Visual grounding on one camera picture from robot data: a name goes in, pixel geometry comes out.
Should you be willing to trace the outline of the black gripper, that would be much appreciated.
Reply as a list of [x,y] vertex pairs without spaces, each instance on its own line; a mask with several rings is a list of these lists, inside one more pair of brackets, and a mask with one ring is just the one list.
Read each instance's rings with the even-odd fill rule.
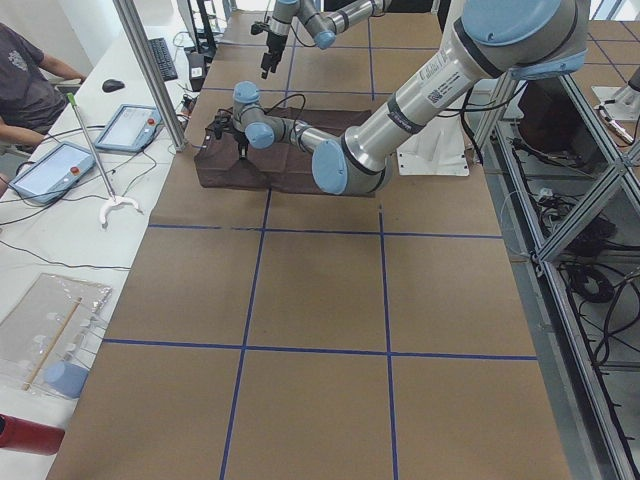
[[247,159],[248,139],[243,131],[232,129],[232,136],[238,145],[238,154],[240,160]]
[[270,73],[275,73],[285,48],[285,36],[269,32],[267,36],[268,52],[263,54],[260,68],[261,78],[267,79]]

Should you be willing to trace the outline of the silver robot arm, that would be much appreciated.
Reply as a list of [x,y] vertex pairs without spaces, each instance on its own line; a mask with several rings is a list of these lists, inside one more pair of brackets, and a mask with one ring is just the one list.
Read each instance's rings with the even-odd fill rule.
[[269,116],[249,81],[234,88],[232,125],[255,149],[282,142],[310,153],[323,192],[367,195],[388,182],[391,154],[478,81],[505,72],[538,80],[579,70],[588,20],[586,1],[466,1],[438,52],[362,125],[335,137]]
[[354,1],[336,11],[325,13],[313,1],[276,1],[273,11],[267,12],[265,19],[251,26],[252,35],[267,33],[268,51],[261,60],[261,78],[267,79],[270,73],[276,72],[295,19],[310,35],[313,46],[326,50],[334,44],[339,34],[352,25],[384,14],[391,4],[391,1],[384,0]]

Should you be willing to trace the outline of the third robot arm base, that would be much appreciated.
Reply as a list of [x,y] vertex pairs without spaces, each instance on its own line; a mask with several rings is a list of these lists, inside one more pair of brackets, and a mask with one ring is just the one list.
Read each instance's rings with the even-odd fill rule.
[[606,121],[631,122],[639,119],[639,69],[622,87],[594,86],[599,103],[596,111]]

